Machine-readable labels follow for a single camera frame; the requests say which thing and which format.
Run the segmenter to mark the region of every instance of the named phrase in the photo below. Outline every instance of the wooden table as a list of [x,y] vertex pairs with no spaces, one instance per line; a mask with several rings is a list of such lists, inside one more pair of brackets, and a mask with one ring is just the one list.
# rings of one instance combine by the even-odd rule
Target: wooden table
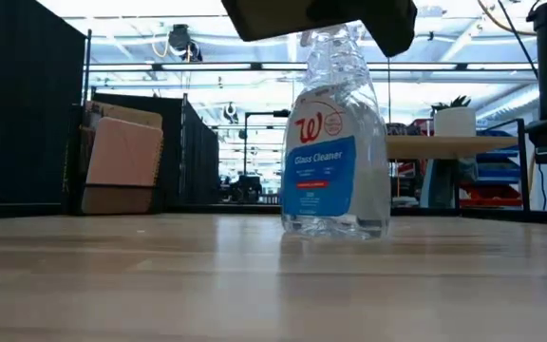
[[387,241],[278,217],[0,220],[0,341],[547,341],[547,226],[394,218]]
[[393,160],[456,160],[517,144],[515,137],[387,136],[387,156]]

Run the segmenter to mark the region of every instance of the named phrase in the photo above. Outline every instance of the glass cleaner bottle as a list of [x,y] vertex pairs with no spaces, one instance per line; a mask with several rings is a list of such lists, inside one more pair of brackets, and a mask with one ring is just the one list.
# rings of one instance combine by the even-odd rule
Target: glass cleaner bottle
[[305,88],[284,139],[284,228],[312,237],[381,237],[390,210],[387,132],[367,63],[346,25],[304,32],[306,43]]

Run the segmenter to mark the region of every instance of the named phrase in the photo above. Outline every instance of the red w logo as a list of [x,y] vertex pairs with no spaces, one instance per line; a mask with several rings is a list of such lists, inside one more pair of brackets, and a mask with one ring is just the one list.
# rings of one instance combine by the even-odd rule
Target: red w logo
[[318,122],[315,119],[309,119],[305,125],[305,119],[298,120],[294,124],[301,126],[301,142],[309,143],[318,139],[320,130],[322,130],[322,113],[316,114]]

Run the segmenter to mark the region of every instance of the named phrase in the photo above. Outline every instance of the black partition wall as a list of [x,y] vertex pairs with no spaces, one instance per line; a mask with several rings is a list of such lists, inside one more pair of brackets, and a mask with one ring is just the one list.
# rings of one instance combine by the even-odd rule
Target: black partition wall
[[60,203],[85,37],[35,0],[0,0],[0,203]]
[[217,201],[217,135],[201,121],[191,104],[183,99],[99,92],[92,100],[161,115],[164,142],[158,187],[166,207]]

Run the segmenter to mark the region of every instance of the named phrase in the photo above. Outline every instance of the blue label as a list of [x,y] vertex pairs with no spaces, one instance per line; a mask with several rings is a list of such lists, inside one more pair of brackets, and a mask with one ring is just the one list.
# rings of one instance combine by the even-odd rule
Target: blue label
[[354,137],[295,148],[287,157],[282,193],[285,214],[338,217],[351,204],[356,163]]

